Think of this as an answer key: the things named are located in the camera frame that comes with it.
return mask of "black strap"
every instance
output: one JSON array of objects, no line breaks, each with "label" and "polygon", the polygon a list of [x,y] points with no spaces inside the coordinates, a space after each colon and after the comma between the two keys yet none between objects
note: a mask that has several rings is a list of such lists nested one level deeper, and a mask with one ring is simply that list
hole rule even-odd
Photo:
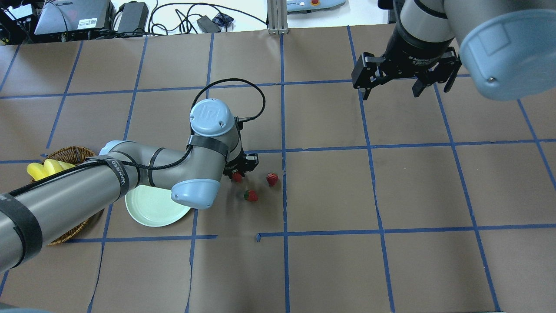
[{"label": "black strap", "polygon": [[87,160],[100,160],[104,161],[110,169],[114,172],[118,181],[120,182],[120,195],[118,199],[120,199],[123,195],[125,195],[128,191],[130,191],[130,177],[127,175],[126,169],[123,167],[123,164],[120,160],[109,156],[109,155],[97,155],[87,158]]},{"label": "black strap", "polygon": [[[135,161],[134,158],[132,158],[129,154],[125,153],[125,152],[121,152],[121,151],[110,151],[110,152],[114,152],[114,153],[119,153],[121,155],[125,155],[131,162],[133,163],[137,163]],[[139,183],[141,182],[141,172],[139,171],[138,167],[135,167],[135,169],[137,170],[137,184],[135,185],[135,187],[139,186]]]},{"label": "black strap", "polygon": [[35,215],[12,197],[9,193],[0,194],[0,212],[4,213],[15,224],[23,253],[14,267],[34,257],[42,249],[42,229]]},{"label": "black strap", "polygon": [[222,154],[225,159],[228,158],[228,146],[220,140],[211,137],[193,135],[189,137],[189,142],[187,144],[214,150]]},{"label": "black strap", "polygon": [[[158,150],[155,151],[155,153],[152,155],[151,157],[151,161],[148,163],[149,167],[153,167],[155,166],[155,160],[156,157],[158,156],[158,154],[160,153],[160,151],[164,150],[165,148],[159,148]],[[155,182],[152,180],[152,169],[147,171],[147,176],[148,176],[148,182],[151,184],[151,186],[156,187],[155,186]]]}]

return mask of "light green plate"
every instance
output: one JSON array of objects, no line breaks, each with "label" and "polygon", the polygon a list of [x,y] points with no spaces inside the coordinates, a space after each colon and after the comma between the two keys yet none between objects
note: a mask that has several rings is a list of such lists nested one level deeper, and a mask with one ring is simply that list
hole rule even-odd
[{"label": "light green plate", "polygon": [[139,185],[126,194],[127,211],[139,224],[150,227],[169,225],[191,209],[172,201],[170,195],[170,190]]}]

